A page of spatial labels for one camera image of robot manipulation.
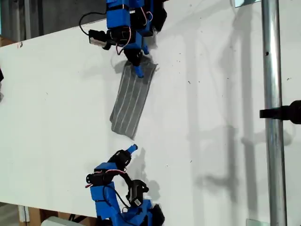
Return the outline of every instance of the floor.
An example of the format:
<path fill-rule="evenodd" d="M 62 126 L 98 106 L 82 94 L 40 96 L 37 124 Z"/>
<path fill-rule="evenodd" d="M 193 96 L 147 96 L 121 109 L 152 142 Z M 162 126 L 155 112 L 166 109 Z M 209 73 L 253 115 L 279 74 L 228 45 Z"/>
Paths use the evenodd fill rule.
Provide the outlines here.
<path fill-rule="evenodd" d="M 44 34 L 78 26 L 80 17 L 88 12 L 105 12 L 106 0 L 42 0 Z M 89 23 L 105 18 L 90 15 L 84 20 Z"/>
<path fill-rule="evenodd" d="M 18 206 L 0 202 L 0 225 L 19 226 Z"/>
<path fill-rule="evenodd" d="M 25 0 L 0 0 L 1 3 L 1 34 L 11 40 L 18 40 L 16 8 L 20 8 L 23 15 Z M 39 20 L 42 20 L 40 33 L 49 34 L 79 25 L 79 19 L 85 13 L 105 12 L 106 0 L 37 0 L 39 6 Z M 90 23 L 104 19 L 105 15 L 89 15 L 83 23 Z M 26 31 L 21 31 L 21 39 L 26 36 Z"/>

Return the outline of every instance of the white table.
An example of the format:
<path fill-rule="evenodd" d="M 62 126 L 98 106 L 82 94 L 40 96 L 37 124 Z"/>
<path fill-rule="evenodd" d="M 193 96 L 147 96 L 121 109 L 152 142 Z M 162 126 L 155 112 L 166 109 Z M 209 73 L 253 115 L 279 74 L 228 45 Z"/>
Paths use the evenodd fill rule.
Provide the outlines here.
<path fill-rule="evenodd" d="M 280 1 L 284 104 L 301 97 L 300 6 Z M 261 5 L 171 0 L 166 10 L 128 173 L 149 185 L 166 226 L 268 222 Z M 133 142 L 109 121 L 125 57 L 78 27 L 20 46 L 0 48 L 0 202 L 95 216 L 86 175 Z M 300 146 L 301 127 L 285 122 L 290 226 L 301 224 Z"/>

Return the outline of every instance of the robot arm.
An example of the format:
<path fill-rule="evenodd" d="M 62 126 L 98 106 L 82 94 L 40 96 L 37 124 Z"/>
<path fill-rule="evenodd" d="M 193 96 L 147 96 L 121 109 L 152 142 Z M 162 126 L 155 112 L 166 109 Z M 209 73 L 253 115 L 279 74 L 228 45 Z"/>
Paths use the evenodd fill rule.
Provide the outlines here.
<path fill-rule="evenodd" d="M 164 215 L 158 205 L 152 206 L 150 200 L 143 199 L 143 193 L 148 192 L 146 184 L 140 180 L 131 180 L 124 171 L 131 161 L 132 153 L 137 150 L 137 145 L 127 150 L 117 151 L 108 162 L 101 163 L 88 174 L 86 181 L 89 183 L 92 199 L 95 201 L 99 225 L 108 226 L 161 226 Z M 114 176 L 120 175 L 128 186 L 126 196 L 130 203 L 127 212 L 121 213 L 117 202 Z"/>
<path fill-rule="evenodd" d="M 140 62 L 148 47 L 144 37 L 153 35 L 153 28 L 161 31 L 167 13 L 163 2 L 166 0 L 106 0 L 108 31 L 89 31 L 91 44 L 109 50 L 116 46 L 117 54 L 124 51 L 133 64 L 139 78 L 143 77 Z"/>

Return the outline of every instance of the metal pole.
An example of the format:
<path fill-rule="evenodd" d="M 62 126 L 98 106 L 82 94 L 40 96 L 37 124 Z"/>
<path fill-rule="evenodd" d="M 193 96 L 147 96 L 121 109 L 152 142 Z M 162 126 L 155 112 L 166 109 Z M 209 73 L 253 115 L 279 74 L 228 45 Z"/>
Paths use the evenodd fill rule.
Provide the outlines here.
<path fill-rule="evenodd" d="M 282 106 L 278 0 L 262 0 L 265 108 Z M 266 119 L 271 226 L 287 226 L 283 123 Z"/>

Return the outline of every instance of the gray cloth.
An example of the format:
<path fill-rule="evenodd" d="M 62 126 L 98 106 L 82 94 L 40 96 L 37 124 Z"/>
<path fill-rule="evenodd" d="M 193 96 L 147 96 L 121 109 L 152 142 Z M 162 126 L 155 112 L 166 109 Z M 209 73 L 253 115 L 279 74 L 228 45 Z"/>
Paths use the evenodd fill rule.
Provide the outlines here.
<path fill-rule="evenodd" d="M 141 61 L 143 78 L 138 78 L 130 62 L 126 62 L 120 81 L 118 95 L 110 116 L 112 131 L 134 139 L 151 80 L 157 65 L 144 57 Z"/>

